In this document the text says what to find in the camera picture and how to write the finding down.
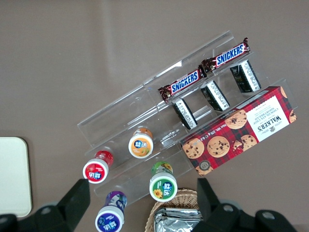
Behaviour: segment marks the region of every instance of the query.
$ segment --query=bolt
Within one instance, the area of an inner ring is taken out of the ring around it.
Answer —
[[[271,212],[264,212],[264,213],[262,213],[262,215],[266,219],[270,219],[270,220],[274,220],[275,219],[275,216]]]
[[[230,206],[230,205],[228,205],[228,204],[226,204],[225,206],[223,206],[223,209],[224,209],[225,211],[227,211],[227,212],[233,212],[233,211],[234,211],[234,210],[233,210],[233,207]]]
[[[2,223],[5,223],[8,221],[8,218],[7,217],[4,217],[4,218],[0,218],[0,224]]]
[[[41,211],[41,214],[45,215],[45,214],[49,214],[50,212],[51,212],[51,209],[49,207],[46,207]]]

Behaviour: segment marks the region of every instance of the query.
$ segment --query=black mechanical part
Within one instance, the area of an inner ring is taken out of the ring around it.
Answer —
[[[260,210],[252,217],[232,204],[220,203],[205,178],[197,180],[197,203],[204,221],[192,232],[296,232],[278,212]]]

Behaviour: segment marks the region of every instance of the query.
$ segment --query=gray table surface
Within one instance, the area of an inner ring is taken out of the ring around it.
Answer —
[[[0,1],[0,136],[28,143],[32,213],[82,178],[80,121],[231,30],[249,37],[271,82],[287,79],[298,120],[207,178],[245,212],[273,209],[309,231],[308,11],[305,0]],[[196,189],[197,178],[192,170],[179,187]],[[122,231],[143,231],[154,203],[128,206]],[[101,206],[92,191],[76,231],[95,231]]]

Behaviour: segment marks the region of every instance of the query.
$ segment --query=small bottle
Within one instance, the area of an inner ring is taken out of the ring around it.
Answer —
[[[98,212],[95,224],[99,232],[119,232],[125,222],[124,209],[127,199],[123,192],[110,192],[105,205]]]
[[[172,166],[167,162],[158,162],[152,169],[150,179],[150,195],[159,202],[168,202],[177,194],[177,181],[173,176]]]
[[[87,162],[83,168],[83,175],[89,183],[99,184],[103,182],[108,174],[109,167],[114,159],[109,151],[98,151],[95,157]]]
[[[129,151],[132,156],[143,159],[150,156],[154,149],[153,135],[146,128],[139,128],[129,142]]]

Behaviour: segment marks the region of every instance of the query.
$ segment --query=snickers wrapper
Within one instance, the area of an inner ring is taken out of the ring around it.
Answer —
[[[201,86],[201,92],[214,110],[223,111],[230,107],[226,97],[215,81],[205,82]]]
[[[160,95],[165,102],[168,102],[168,99],[179,92],[183,91],[184,89],[188,88],[189,86],[193,85],[194,83],[198,82],[203,77],[207,75],[203,71],[201,65],[198,66],[198,69],[194,72],[191,72],[181,78],[177,79],[173,83],[163,86],[159,88]]]
[[[235,47],[232,47],[230,50],[223,52],[216,57],[208,58],[202,61],[202,67],[204,72],[212,72],[222,65],[231,62],[232,60],[243,56],[250,52],[248,45],[248,38],[244,38],[243,42],[238,44]]]
[[[178,98],[172,101],[172,106],[185,127],[191,130],[197,126],[197,121],[183,99]]]
[[[248,60],[231,67],[230,70],[242,93],[256,92],[261,89],[261,85]]]

